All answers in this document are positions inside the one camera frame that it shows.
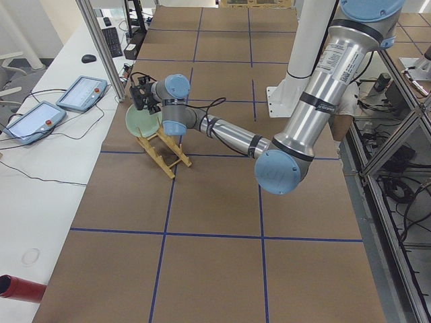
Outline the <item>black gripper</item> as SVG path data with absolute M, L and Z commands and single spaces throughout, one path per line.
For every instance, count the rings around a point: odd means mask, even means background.
M 146 83 L 137 86 L 136 109 L 147 110 L 150 115 L 160 111 L 160 107 L 158 106 L 160 102 L 155 99 L 152 93 L 153 84 L 154 83 Z

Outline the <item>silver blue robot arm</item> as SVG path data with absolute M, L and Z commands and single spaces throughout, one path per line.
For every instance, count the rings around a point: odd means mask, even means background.
M 131 88 L 138 110 L 162 113 L 167 135 L 195 129 L 256 159 L 255 178 L 271 194 L 293 191 L 307 175 L 316 143 L 365 55 L 389 48 L 403 1 L 342 1 L 329 24 L 330 42 L 282 132 L 268 140 L 207 111 L 187 106 L 189 80 L 182 74 L 152 82 L 148 75 Z

